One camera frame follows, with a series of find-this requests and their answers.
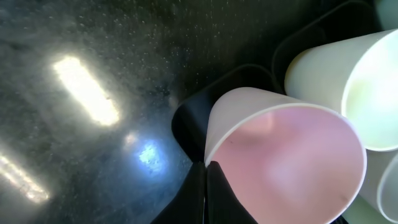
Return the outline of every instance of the black tray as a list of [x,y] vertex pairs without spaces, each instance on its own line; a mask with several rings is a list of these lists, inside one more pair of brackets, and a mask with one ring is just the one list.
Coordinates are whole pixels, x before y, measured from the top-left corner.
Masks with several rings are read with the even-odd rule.
[[272,57],[272,73],[283,86],[289,64],[304,50],[380,31],[372,6],[348,1],[283,40]]
[[173,116],[172,132],[192,162],[204,162],[211,108],[226,92],[239,87],[282,93],[268,70],[259,65],[242,65],[181,103]]

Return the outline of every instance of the dark table surface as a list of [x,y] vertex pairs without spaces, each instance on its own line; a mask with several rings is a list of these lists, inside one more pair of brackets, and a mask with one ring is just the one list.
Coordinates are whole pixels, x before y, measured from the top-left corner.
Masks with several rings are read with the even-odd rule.
[[177,105],[341,2],[0,0],[0,223],[149,223]]

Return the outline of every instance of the black countertop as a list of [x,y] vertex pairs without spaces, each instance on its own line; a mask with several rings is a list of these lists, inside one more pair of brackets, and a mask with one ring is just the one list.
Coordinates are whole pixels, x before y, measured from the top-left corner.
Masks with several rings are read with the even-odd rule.
[[149,223],[192,164],[177,105],[340,2],[0,1],[0,223]]

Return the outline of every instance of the pink cup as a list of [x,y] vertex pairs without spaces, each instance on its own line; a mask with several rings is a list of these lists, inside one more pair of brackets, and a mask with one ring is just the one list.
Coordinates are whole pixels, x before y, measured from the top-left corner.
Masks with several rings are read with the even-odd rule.
[[330,223],[359,192],[366,152],[328,108],[255,88],[214,105],[205,163],[217,161],[258,223]]

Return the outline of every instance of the cup rim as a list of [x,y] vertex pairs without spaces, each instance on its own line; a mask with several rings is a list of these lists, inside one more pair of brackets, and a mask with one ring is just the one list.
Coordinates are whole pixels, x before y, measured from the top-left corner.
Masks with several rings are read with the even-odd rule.
[[[350,89],[353,85],[353,82],[356,78],[358,77],[354,77],[353,76],[353,72],[356,70],[356,68],[358,67],[358,65],[360,64],[360,62],[362,61],[363,57],[369,53],[369,51],[371,51],[373,48],[377,47],[377,45],[384,41],[386,38],[388,38],[391,35],[398,35],[398,29],[392,29],[392,30],[386,30],[385,32],[388,32],[385,36],[381,37],[379,40],[377,40],[374,44],[372,44],[372,46],[370,46],[365,53],[362,54],[362,56],[359,58],[359,60],[355,63],[355,66],[353,67],[347,82],[345,83],[344,89],[343,89],[343,97],[341,99],[341,104],[340,104],[340,108],[341,108],[341,115],[343,115],[344,117],[347,117],[347,100],[348,100],[348,95],[350,92]],[[376,152],[389,152],[389,151],[394,151],[395,149],[398,148],[398,143],[391,145],[391,146],[387,146],[387,147],[374,147],[374,146],[368,146],[365,144],[365,142],[363,142],[364,146],[366,149],[370,150],[370,151],[376,151]]]
[[359,138],[357,130],[355,130],[354,126],[348,121],[347,118],[345,118],[341,114],[337,113],[336,111],[333,111],[333,110],[331,110],[331,109],[329,109],[327,107],[324,107],[324,106],[314,105],[314,104],[311,104],[311,103],[286,103],[286,104],[283,104],[283,105],[271,106],[269,108],[260,110],[260,111],[258,111],[256,113],[254,113],[252,115],[249,115],[246,118],[242,119],[240,122],[235,124],[228,132],[226,132],[223,135],[223,137],[220,140],[218,140],[218,142],[215,144],[215,146],[211,149],[211,151],[209,153],[209,156],[205,159],[205,165],[207,167],[210,164],[211,159],[215,155],[216,151],[220,148],[221,144],[225,141],[225,139],[229,135],[231,135],[235,130],[237,130],[242,124],[244,124],[245,122],[249,121],[250,119],[255,118],[256,116],[260,116],[260,115],[268,113],[270,111],[274,111],[274,110],[278,110],[278,109],[282,109],[282,108],[291,108],[291,107],[314,108],[314,109],[322,110],[322,111],[324,111],[326,113],[331,114],[332,116],[336,116],[336,117],[340,118],[340,120],[345,122],[347,124],[347,126],[352,130],[352,132],[354,132],[354,134],[356,136],[356,139],[358,140],[359,145],[361,146],[362,156],[363,156],[363,170],[362,170],[361,180],[358,183],[358,186],[357,186],[357,188],[355,190],[355,193],[349,199],[349,201],[345,205],[345,207],[343,207],[337,213],[337,215],[335,217],[331,218],[330,220],[327,220],[327,223],[330,223],[333,220],[337,219],[353,203],[355,197],[359,194],[359,190],[361,189],[361,187],[363,185],[365,174],[366,174],[366,169],[368,167],[366,149],[365,149],[365,147],[363,145],[362,140]]
[[390,163],[388,164],[387,168],[384,170],[383,175],[380,178],[379,184],[377,185],[377,196],[376,196],[376,203],[377,203],[377,208],[379,209],[381,215],[384,216],[387,220],[389,220],[392,223],[398,223],[398,219],[394,220],[391,219],[387,216],[387,214],[384,212],[383,207],[381,205],[381,194],[382,190],[386,184],[386,180],[388,176],[391,174],[392,169],[394,166],[398,166],[398,153],[395,154],[395,156],[391,159]]

